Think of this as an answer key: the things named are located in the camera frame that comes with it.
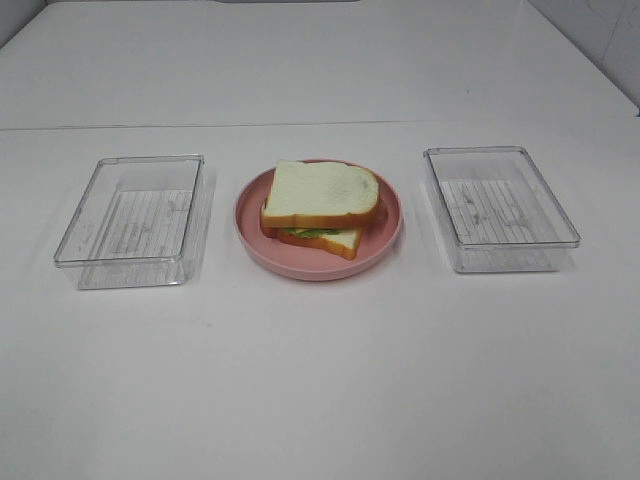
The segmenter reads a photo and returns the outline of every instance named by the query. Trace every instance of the transparent tray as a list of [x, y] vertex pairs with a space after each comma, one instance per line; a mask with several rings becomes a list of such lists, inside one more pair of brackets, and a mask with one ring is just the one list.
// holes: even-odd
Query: transparent tray
[[579, 246], [578, 232], [524, 148], [433, 148], [424, 156], [455, 271], [554, 271]]
[[100, 160], [56, 267], [80, 290], [187, 281], [204, 247], [203, 165], [200, 155]]

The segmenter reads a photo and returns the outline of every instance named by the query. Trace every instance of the sandwich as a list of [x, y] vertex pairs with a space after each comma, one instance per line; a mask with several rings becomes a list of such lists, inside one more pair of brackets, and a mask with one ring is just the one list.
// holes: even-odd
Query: sandwich
[[363, 230], [376, 220], [375, 175], [341, 162], [278, 162], [260, 212], [262, 232], [283, 243], [356, 257]]

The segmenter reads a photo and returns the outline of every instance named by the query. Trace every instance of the wall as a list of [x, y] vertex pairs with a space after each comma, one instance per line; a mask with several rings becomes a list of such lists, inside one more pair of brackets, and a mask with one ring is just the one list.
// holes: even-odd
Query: wall
[[45, 0], [0, 0], [0, 47], [46, 5]]
[[640, 106], [640, 0], [529, 0]]

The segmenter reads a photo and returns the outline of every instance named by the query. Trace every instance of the container rim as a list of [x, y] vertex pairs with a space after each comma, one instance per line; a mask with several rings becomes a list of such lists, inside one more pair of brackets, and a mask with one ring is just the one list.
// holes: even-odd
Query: container rim
[[[551, 199], [551, 202], [553, 203], [554, 208], [560, 214], [560, 216], [562, 217], [562, 220], [564, 221], [565, 225], [567, 226], [567, 228], [571, 232], [571, 235], [574, 237], [573, 240], [548, 241], [548, 242], [545, 242], [545, 241], [513, 242], [513, 243], [483, 242], [483, 243], [471, 243], [470, 244], [470, 243], [464, 243], [460, 239], [460, 236], [458, 234], [458, 230], [455, 227], [455, 223], [453, 221], [453, 217], [451, 215], [451, 212], [449, 211], [449, 208], [447, 207], [447, 203], [446, 203], [446, 200], [444, 198], [444, 192], [442, 191], [442, 184], [440, 183], [440, 179], [438, 178], [438, 174], [436, 173], [436, 169], [435, 169], [435, 166], [433, 165], [433, 161], [432, 161], [431, 157], [435, 156], [435, 155], [446, 155], [446, 154], [455, 154], [455, 153], [465, 154], [465, 153], [509, 153], [509, 152], [520, 153], [524, 157], [525, 161], [527, 162], [527, 164], [529, 165], [529, 167], [531, 168], [531, 170], [535, 174], [536, 178], [538, 179], [538, 181], [540, 182], [540, 184], [544, 188], [545, 193]], [[498, 248], [499, 249], [512, 249], [512, 248], [513, 249], [519, 249], [519, 248], [531, 248], [531, 247], [540, 247], [540, 248], [577, 248], [577, 247], [580, 246], [580, 240], [581, 240], [580, 234], [578, 233], [578, 231], [576, 230], [575, 226], [573, 225], [573, 223], [569, 219], [569, 216], [567, 215], [567, 213], [562, 208], [562, 205], [560, 205], [560, 202], [558, 201], [556, 196], [553, 194], [553, 191], [551, 190], [551, 187], [549, 187], [549, 185], [547, 184], [546, 180], [544, 179], [544, 177], [540, 173], [540, 170], [538, 170], [538, 167], [536, 167], [535, 163], [533, 162], [533, 160], [529, 156], [529, 152], [527, 152], [527, 150], [524, 147], [521, 147], [519, 145], [497, 145], [497, 146], [484, 146], [484, 147], [428, 148], [427, 150], [424, 151], [423, 156], [424, 156], [424, 158], [425, 158], [425, 160], [427, 162], [427, 165], [429, 166], [429, 168], [431, 170], [431, 173], [433, 174], [433, 177], [436, 180], [435, 183], [437, 185], [437, 189], [436, 190], [438, 192], [438, 198], [440, 199], [440, 203], [442, 205], [443, 210], [447, 214], [447, 220], [448, 220], [449, 226], [451, 227], [452, 231], [455, 234], [454, 240], [456, 242], [456, 245], [459, 248], [473, 250], [473, 249], [485, 249], [487, 247], [492, 247], [492, 248], [495, 248], [495, 249], [498, 249]]]
[[[73, 231], [78, 219], [80, 218], [80, 214], [82, 213], [82, 209], [87, 202], [87, 199], [91, 193], [93, 185], [98, 178], [98, 175], [102, 168], [106, 165], [118, 165], [124, 163], [168, 163], [168, 162], [185, 162], [185, 161], [196, 161], [198, 162], [198, 166], [196, 169], [196, 174], [194, 176], [193, 186], [192, 186], [192, 194], [191, 200], [189, 202], [189, 211], [187, 213], [187, 221], [184, 226], [184, 230], [182, 233], [182, 242], [180, 243], [180, 251], [175, 255], [169, 256], [158, 256], [158, 257], [115, 257], [115, 258], [94, 258], [94, 259], [70, 259], [70, 260], [61, 260], [62, 253], [69, 241], [71, 236], [71, 232]], [[157, 263], [157, 262], [177, 262], [180, 261], [184, 257], [184, 249], [185, 249], [185, 240], [187, 237], [187, 233], [192, 228], [192, 223], [194, 220], [194, 205], [197, 197], [200, 196], [200, 178], [202, 175], [202, 167], [204, 165], [204, 155], [202, 154], [183, 154], [183, 155], [164, 155], [164, 156], [143, 156], [143, 157], [117, 157], [117, 158], [103, 158], [98, 161], [89, 183], [87, 184], [82, 197], [80, 198], [80, 202], [76, 207], [73, 216], [71, 217], [71, 221], [67, 226], [64, 235], [62, 236], [62, 240], [58, 244], [58, 248], [56, 249], [53, 255], [53, 261], [57, 268], [70, 268], [70, 267], [83, 267], [83, 266], [104, 266], [104, 265], [126, 265], [131, 263]]]

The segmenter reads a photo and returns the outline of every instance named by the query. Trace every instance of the plastic container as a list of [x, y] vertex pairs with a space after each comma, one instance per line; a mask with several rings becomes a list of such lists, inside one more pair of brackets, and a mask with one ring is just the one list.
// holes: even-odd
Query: plastic container
[[428, 188], [456, 272], [560, 269], [580, 236], [522, 147], [433, 148]]
[[100, 160], [56, 267], [80, 290], [187, 281], [204, 247], [203, 165], [200, 155]]

